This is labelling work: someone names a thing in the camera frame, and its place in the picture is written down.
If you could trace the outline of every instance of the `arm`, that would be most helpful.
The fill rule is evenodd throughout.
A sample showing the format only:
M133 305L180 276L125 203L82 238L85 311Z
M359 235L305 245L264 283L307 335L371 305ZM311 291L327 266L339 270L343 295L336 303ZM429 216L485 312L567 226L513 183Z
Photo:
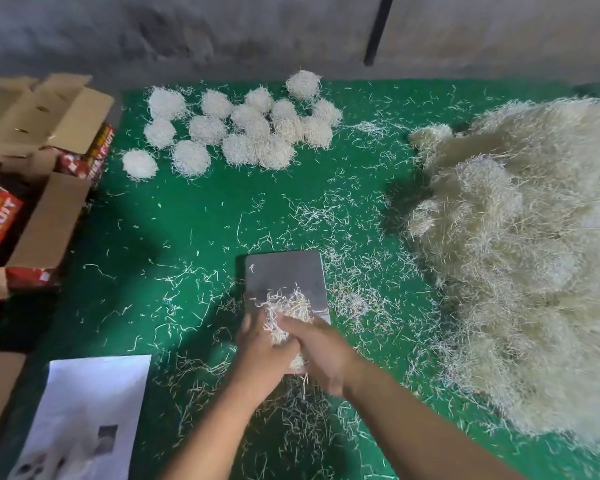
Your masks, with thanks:
M360 357L319 317L314 324L282 317L278 324L300 341L320 386L357 409L401 479L524 479Z
M272 345L264 330L264 311L245 315L238 335L238 354L223 390L196 430L168 465L160 480L225 480L253 412L278 385L300 351L296 340Z

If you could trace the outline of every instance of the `black pipe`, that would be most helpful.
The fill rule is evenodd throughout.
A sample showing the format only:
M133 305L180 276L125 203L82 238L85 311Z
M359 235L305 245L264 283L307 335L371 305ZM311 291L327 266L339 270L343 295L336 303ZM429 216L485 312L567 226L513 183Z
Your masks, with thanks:
M380 0L380 8L378 8L374 28L371 30L371 36L369 37L367 53L365 54L365 65L367 67L372 66L374 60L376 60L376 53L380 45L380 39L382 39L386 19L389 18L392 3L393 0Z

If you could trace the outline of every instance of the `green table surface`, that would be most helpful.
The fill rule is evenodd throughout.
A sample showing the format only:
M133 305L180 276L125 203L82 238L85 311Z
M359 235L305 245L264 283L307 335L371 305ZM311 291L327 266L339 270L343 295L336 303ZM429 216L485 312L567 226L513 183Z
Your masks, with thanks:
M206 88L240 102L257 85L177 88L200 112ZM281 83L266 86L283 96ZM384 299L357 320L337 314L338 307L332 313L362 354L529 478L600 478L600 454L553 435L510 431L483 400L468 400L440 379L440 365L426 347L439 333L431 327L439 297L417 272L396 227L400 204L419 188L406 144L411 129L462 124L510 99L550 100L572 95L570 88L476 80L325 81L322 87L344 111L332 149L298 147L295 163L275 173L229 167L211 149L211 169L191 181L174 174L168 152L160 151L157 176L138 183L123 172L121 155L146 147L147 92L126 94L108 169L71 245L52 325L30 355L8 409L0 479L24 443L50 360L126 354L152 355L129 478L154 478L234 353L244 256L310 248L323 253L332 304L339 303L339 289ZM175 125L179 137L188 137L186 120ZM281 384L254 418L232 478L395 477L347 403L318 391L302 399L300 387Z

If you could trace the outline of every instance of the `gray wall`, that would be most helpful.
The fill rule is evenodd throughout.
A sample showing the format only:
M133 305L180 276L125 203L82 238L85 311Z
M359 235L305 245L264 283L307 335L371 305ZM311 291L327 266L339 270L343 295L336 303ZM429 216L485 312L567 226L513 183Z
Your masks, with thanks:
M88 71L157 80L600 80L600 0L395 0L376 65L361 60L379 0L0 0L0 74Z

